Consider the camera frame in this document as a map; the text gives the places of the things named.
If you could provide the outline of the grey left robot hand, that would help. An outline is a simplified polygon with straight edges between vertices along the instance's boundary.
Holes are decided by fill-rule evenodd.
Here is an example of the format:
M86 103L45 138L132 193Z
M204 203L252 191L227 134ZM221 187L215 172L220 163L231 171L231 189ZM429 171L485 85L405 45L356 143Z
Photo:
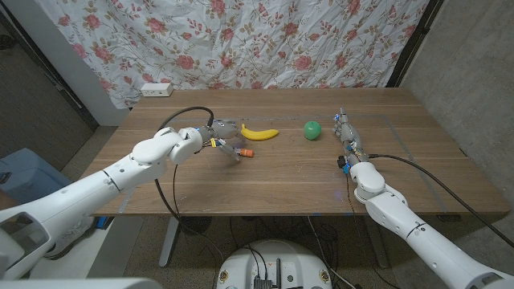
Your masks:
M244 137L234 121L216 120L211 126L202 126L199 132L204 143L210 144L210 140L214 139L214 144L221 152L240 161L235 145L242 145Z

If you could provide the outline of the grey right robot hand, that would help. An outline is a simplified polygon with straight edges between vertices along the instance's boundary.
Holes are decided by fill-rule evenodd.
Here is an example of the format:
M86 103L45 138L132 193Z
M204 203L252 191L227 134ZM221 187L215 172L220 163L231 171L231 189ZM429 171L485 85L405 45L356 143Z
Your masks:
M341 108L340 112L334 116L334 126L332 131L343 144L344 156L349 166L354 166L359 162L368 162L369 157L362 147L361 137L356 128L349 123L346 111Z

